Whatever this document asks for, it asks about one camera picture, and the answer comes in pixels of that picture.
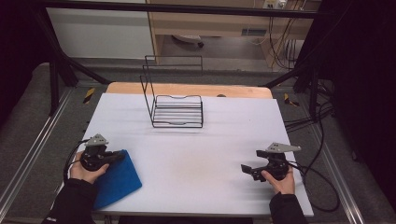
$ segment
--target wire dish rack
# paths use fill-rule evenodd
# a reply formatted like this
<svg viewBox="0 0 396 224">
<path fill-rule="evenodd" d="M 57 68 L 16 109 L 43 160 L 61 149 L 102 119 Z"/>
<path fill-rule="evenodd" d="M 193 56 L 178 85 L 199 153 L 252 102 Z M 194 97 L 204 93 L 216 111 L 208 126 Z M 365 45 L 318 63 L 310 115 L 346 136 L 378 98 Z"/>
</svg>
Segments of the wire dish rack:
<svg viewBox="0 0 396 224">
<path fill-rule="evenodd" d="M 155 61 L 161 60 L 162 64 L 149 64 L 150 57 L 155 58 Z M 163 58 L 173 63 L 165 63 Z M 204 127 L 204 104 L 200 95 L 156 95 L 153 84 L 156 77 L 201 76 L 202 56 L 146 56 L 143 72 L 140 81 L 154 128 Z"/>
</svg>

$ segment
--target blue cloth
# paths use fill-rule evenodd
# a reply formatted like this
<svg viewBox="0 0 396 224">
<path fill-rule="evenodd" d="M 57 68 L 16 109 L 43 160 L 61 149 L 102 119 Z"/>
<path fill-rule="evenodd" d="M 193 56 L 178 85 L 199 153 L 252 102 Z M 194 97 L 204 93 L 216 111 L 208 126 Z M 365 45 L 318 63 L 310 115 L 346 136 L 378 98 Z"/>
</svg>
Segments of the blue cloth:
<svg viewBox="0 0 396 224">
<path fill-rule="evenodd" d="M 128 151 L 123 149 L 121 153 L 125 159 L 111 163 L 106 173 L 94 183 L 98 195 L 93 210 L 108 206 L 142 187 Z"/>
</svg>

